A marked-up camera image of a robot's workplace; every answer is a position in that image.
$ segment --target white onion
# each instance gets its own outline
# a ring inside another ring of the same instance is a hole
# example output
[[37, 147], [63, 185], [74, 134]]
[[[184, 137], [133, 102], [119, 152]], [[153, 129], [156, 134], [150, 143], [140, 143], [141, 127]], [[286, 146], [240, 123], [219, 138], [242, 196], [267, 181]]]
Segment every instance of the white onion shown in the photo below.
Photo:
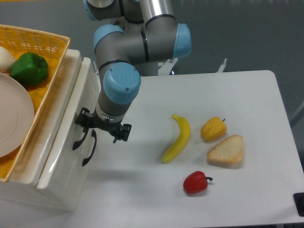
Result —
[[0, 73], [8, 73], [15, 62], [14, 56], [4, 47], [0, 47]]

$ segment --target plastic vegetable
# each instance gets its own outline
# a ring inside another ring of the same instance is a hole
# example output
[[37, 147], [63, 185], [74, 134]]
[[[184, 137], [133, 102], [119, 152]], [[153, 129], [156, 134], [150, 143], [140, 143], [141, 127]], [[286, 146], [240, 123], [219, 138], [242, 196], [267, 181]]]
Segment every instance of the plastic vegetable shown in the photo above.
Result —
[[211, 141], [223, 135], [227, 131], [227, 127], [218, 116], [209, 119], [200, 131], [201, 137], [205, 141]]
[[14, 62], [14, 56], [4, 47], [0, 47], [0, 73], [8, 73]]
[[192, 194], [205, 190], [208, 187], [208, 182], [212, 181], [211, 177], [206, 177], [201, 171], [196, 171], [190, 174], [184, 181], [184, 189], [186, 193]]
[[171, 147], [165, 152], [162, 157], [163, 163], [171, 162], [187, 145], [190, 138], [190, 125], [184, 117], [180, 117], [176, 114], [172, 115], [180, 127], [180, 134], [176, 141], [171, 145]]
[[10, 68], [10, 76], [24, 86], [35, 85], [48, 77], [48, 63], [32, 52], [19, 57]]

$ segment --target green bell pepper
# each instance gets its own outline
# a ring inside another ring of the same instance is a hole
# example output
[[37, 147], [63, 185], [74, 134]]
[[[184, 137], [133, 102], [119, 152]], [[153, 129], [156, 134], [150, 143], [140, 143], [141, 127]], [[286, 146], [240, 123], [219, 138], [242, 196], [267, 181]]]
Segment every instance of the green bell pepper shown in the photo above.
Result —
[[13, 63], [9, 76], [24, 86], [35, 85], [48, 77], [47, 67], [48, 63], [43, 57], [27, 52]]

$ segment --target yellow basket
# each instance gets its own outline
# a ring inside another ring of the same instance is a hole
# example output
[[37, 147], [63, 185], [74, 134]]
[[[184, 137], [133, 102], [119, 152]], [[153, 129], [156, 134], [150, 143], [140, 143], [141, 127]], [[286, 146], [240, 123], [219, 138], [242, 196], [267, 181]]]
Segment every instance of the yellow basket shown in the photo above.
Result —
[[16, 165], [25, 152], [25, 146], [35, 130], [42, 109], [52, 91], [52, 85], [56, 79], [56, 72], [70, 43], [70, 38], [28, 28], [0, 25], [0, 46], [6, 48], [18, 59], [26, 52], [34, 52], [48, 63], [48, 77], [42, 83], [34, 86], [25, 86], [29, 93], [35, 111], [32, 126], [26, 135], [22, 145], [10, 154], [0, 158], [0, 182], [8, 182]]

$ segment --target yellow banana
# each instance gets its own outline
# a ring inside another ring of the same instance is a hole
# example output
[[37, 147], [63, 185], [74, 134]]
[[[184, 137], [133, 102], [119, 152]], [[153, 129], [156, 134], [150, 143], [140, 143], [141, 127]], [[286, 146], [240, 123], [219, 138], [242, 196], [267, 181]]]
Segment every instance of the yellow banana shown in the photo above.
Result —
[[170, 146], [162, 157], [163, 163], [171, 162], [187, 145], [190, 138], [190, 125], [184, 117], [180, 117], [176, 114], [172, 115], [172, 118], [177, 121], [180, 127], [180, 135], [176, 141]]

